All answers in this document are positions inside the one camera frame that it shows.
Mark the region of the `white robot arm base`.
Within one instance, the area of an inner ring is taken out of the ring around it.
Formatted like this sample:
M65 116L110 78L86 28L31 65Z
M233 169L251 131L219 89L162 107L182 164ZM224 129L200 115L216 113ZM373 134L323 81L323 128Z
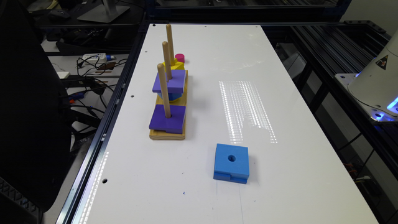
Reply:
M397 121L397 34L359 73L337 73L336 80L375 122Z

